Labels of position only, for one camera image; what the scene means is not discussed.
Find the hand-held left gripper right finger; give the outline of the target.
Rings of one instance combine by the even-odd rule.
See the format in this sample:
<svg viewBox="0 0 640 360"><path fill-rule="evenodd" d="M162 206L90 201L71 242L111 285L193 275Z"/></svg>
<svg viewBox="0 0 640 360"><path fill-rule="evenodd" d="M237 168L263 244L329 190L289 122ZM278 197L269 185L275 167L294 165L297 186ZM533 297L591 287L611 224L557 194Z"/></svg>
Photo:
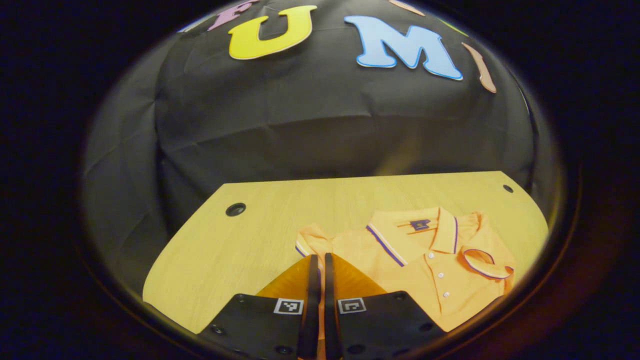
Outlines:
<svg viewBox="0 0 640 360"><path fill-rule="evenodd" d="M382 289L336 254L324 261L328 360L400 360L445 336L406 291Z"/></svg>

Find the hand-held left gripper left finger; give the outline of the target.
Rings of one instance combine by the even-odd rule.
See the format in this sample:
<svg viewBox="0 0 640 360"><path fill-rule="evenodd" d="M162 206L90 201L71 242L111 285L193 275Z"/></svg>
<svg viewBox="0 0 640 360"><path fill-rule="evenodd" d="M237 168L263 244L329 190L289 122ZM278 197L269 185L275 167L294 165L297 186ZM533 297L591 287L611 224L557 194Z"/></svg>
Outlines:
<svg viewBox="0 0 640 360"><path fill-rule="evenodd" d="M313 360L320 297L318 256L308 255L258 294L233 295L198 338L243 360Z"/></svg>

